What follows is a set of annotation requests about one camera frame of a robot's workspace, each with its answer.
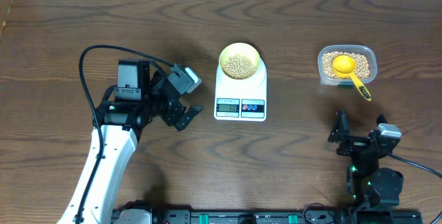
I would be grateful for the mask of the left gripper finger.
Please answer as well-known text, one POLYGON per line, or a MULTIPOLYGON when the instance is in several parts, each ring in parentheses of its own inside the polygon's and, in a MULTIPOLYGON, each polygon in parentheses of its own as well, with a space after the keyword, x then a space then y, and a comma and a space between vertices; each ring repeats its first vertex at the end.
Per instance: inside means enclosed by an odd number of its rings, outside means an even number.
POLYGON ((203 108, 204 108, 203 106, 191 105, 186 112, 186 118, 193 119, 195 116, 197 116, 203 110, 203 108))
POLYGON ((174 127, 178 130, 178 131, 183 131, 185 130, 185 128, 187 128, 187 126, 190 124, 190 122, 192 121, 192 117, 189 115, 182 115, 177 122, 174 124, 174 127))

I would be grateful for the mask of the yellow measuring scoop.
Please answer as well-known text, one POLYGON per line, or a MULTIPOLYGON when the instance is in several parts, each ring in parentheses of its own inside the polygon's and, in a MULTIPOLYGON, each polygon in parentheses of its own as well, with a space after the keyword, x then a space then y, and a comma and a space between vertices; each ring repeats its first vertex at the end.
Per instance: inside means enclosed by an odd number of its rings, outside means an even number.
POLYGON ((371 101, 372 96, 369 93, 367 87, 362 83, 362 81, 356 76, 356 62, 355 60, 347 55, 337 56, 332 62, 332 70, 335 75, 340 78, 350 78, 358 92, 367 100, 371 101))

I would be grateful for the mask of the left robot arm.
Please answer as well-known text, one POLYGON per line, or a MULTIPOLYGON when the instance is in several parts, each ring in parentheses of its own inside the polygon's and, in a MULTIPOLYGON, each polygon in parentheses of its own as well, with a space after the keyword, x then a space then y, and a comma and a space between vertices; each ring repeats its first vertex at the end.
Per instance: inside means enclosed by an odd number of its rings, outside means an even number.
POLYGON ((185 107, 179 99, 200 83, 190 68, 179 64, 172 65, 167 74, 153 61, 120 60, 117 83, 93 110, 90 151, 60 223, 111 223, 122 176, 142 130, 156 117, 184 130, 203 108, 185 107))

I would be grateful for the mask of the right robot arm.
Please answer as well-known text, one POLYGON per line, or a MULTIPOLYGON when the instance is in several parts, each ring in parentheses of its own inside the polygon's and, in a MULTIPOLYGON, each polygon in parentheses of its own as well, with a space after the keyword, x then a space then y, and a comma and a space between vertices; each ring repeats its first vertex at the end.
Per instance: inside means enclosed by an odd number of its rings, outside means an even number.
POLYGON ((396 207, 403 188, 403 175, 381 168, 379 160, 386 157, 401 141, 402 133, 383 114, 376 119, 376 128, 366 137, 353 136, 344 110, 336 113, 336 121, 328 137, 338 143, 336 153, 351 158, 348 169, 349 192, 357 203, 368 202, 370 208, 396 207))

